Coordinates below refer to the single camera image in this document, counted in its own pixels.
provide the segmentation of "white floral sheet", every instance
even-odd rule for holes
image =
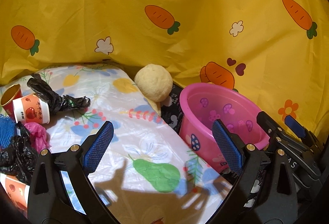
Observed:
[[[122,224],[207,222],[231,185],[162,120],[125,72],[96,64],[39,73],[60,95],[91,98],[88,110],[59,113],[45,125],[51,152],[81,144],[106,120],[113,123],[113,140],[89,179]],[[17,80],[23,96],[32,92],[29,78]],[[63,178],[75,209],[83,212],[66,173]]]

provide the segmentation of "yellow fabric backdrop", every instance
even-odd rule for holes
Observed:
[[[224,85],[280,124],[291,114],[323,138],[329,4],[286,1],[0,0],[0,84],[49,65],[104,59],[130,75],[162,65],[181,86],[221,84],[221,73]]]

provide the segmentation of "white ball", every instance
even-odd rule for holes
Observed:
[[[143,95],[154,102],[164,101],[172,89],[172,77],[161,65],[147,65],[135,76],[135,84]]]

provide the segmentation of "silver bolt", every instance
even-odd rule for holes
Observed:
[[[79,145],[77,145],[77,144],[72,145],[70,149],[72,152],[75,152],[75,151],[79,150]]]
[[[256,148],[255,148],[254,145],[252,145],[252,144],[248,144],[248,145],[247,145],[247,149],[248,149],[249,151],[254,151]]]
[[[46,155],[48,153],[48,150],[47,149],[43,149],[42,151],[41,151],[41,155]]]
[[[284,152],[284,150],[282,150],[282,149],[278,149],[278,154],[279,154],[279,155],[285,155],[285,152]]]

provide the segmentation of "green pear print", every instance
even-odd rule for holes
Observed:
[[[168,163],[152,163],[143,159],[133,159],[133,167],[140,173],[158,192],[168,193],[176,189],[181,174],[175,166]]]

